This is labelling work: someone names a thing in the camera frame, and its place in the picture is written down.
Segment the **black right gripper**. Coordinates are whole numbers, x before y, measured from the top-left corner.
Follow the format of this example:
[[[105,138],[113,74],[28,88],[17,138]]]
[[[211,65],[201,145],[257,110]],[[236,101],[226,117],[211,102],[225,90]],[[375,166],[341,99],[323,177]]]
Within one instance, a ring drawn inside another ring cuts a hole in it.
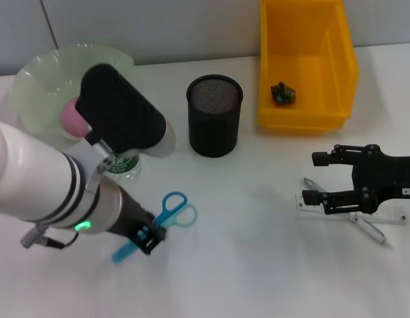
[[[314,166],[353,166],[354,190],[302,191],[304,203],[322,205],[326,215],[351,212],[372,214],[390,199],[410,199],[410,156],[388,156],[376,144],[336,144],[331,152],[314,152],[311,157]]]

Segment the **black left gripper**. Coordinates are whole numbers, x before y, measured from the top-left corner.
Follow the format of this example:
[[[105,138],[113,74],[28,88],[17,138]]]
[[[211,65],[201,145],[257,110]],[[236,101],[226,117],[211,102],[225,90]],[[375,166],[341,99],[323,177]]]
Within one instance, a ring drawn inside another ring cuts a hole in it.
[[[139,236],[137,247],[144,254],[150,255],[162,241],[165,241],[167,230],[157,224],[155,219],[150,218],[149,212],[123,189],[121,199],[119,216],[107,232],[128,239]]]

